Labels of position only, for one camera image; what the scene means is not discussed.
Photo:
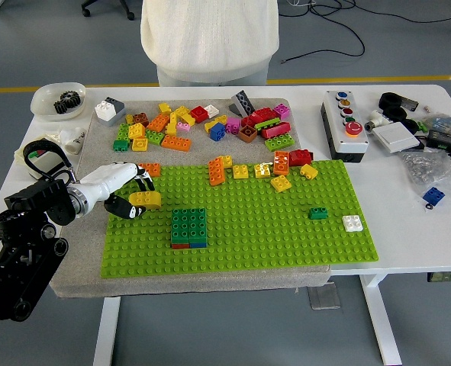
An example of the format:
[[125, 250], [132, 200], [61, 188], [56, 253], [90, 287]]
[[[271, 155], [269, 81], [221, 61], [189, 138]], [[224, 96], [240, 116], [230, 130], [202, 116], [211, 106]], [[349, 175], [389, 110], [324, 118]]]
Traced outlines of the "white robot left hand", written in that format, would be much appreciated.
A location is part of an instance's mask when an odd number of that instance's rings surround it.
[[114, 193], [131, 180], [136, 180], [140, 190], [154, 191], [152, 178], [145, 168], [135, 163], [119, 162], [102, 165], [73, 185], [82, 195], [79, 199], [79, 216], [92, 211], [97, 202], [103, 202], [107, 212], [129, 220], [142, 215], [144, 207], [136, 207]]

